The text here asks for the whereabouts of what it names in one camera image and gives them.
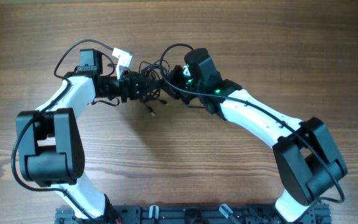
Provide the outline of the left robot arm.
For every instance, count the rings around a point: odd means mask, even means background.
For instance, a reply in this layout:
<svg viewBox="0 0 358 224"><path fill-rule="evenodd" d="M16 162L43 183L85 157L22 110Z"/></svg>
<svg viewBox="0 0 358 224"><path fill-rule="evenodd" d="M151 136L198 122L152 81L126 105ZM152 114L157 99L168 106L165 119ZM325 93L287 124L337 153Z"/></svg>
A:
<svg viewBox="0 0 358 224"><path fill-rule="evenodd" d="M108 197L85 174L85 152L77 119L87 105L144 99L159 88L159 80L121 70L132 55L112 50L118 64L104 75L103 57L96 49L80 51L80 63L62 76L62 85L46 103L17 115L17 140L12 149L15 181L33 192L56 192L79 223L122 223Z"/></svg>

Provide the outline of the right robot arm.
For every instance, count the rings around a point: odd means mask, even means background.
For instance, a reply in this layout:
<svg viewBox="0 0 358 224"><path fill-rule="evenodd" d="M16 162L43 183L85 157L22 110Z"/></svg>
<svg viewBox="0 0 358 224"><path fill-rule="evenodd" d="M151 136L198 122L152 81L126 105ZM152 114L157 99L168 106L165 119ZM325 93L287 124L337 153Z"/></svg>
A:
<svg viewBox="0 0 358 224"><path fill-rule="evenodd" d="M287 223L299 221L321 200L343 203L339 181L347 166L328 127L318 118L307 121L280 113L256 100L236 82L223 79L206 48L191 49L185 66L159 65L165 91L246 129L272 149L284 192L274 208Z"/></svg>

